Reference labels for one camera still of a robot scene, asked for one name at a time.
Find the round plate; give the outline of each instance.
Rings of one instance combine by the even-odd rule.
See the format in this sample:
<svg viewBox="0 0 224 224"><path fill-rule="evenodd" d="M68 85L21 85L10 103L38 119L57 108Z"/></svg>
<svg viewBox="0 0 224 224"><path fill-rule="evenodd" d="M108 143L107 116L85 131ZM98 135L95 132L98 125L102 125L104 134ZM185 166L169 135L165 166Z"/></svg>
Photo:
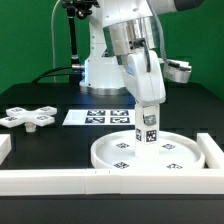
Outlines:
<svg viewBox="0 0 224 224"><path fill-rule="evenodd" d="M155 158L135 155L135 130L106 135L91 147L95 168L117 169L196 169L203 168L205 156L196 142L181 135L159 132L159 141L150 145L158 150Z"/></svg>

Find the black table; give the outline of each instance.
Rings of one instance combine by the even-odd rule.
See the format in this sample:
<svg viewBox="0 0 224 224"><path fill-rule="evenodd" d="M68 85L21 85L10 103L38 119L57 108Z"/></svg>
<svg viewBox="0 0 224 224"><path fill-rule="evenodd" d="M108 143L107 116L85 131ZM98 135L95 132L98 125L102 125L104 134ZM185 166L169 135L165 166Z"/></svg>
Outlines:
<svg viewBox="0 0 224 224"><path fill-rule="evenodd" d="M166 84L160 126L196 140L209 133L224 150L224 102L198 84ZM0 95L0 117L12 107L58 109L56 122L10 134L12 151L0 169L91 168L90 147L99 137L134 126L62 126L69 109L133 109L134 99L81 93L69 84L18 84ZM0 223L222 223L222 195L68 195L0 197Z"/></svg>

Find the green wall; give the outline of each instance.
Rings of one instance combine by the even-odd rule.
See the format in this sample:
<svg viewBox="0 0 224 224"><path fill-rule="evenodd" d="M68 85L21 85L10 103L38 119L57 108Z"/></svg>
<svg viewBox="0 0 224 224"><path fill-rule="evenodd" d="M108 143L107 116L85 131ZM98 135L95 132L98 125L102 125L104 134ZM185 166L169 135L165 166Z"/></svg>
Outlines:
<svg viewBox="0 0 224 224"><path fill-rule="evenodd" d="M0 92L30 82L52 68L51 13L56 0L7 0L0 7ZM169 58L190 61L191 81L224 99L224 1L205 0L198 9L160 16ZM70 64L67 16L56 13L57 66ZM78 49L88 56L88 21L77 22Z"/></svg>

